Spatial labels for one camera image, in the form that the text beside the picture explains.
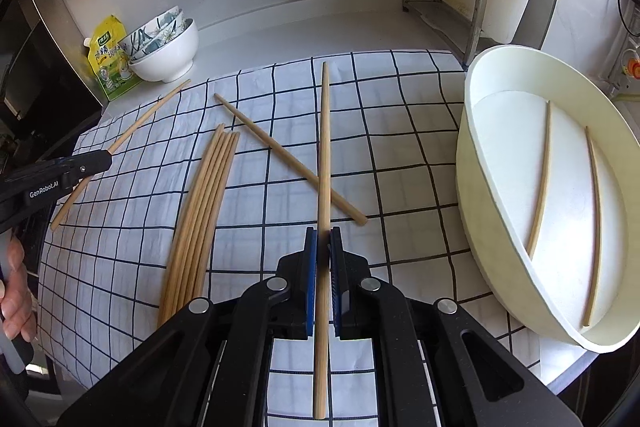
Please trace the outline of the person's left hand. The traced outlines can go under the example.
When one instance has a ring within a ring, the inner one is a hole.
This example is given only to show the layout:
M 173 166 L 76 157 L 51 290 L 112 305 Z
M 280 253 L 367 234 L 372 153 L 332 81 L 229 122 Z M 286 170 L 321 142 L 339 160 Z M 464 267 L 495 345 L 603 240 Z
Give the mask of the person's left hand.
M 32 294 L 27 285 L 24 248 L 16 237 L 12 237 L 6 254 L 11 270 L 1 291 L 3 332 L 9 340 L 21 336 L 30 343 L 35 338 L 37 322 L 32 309 Z

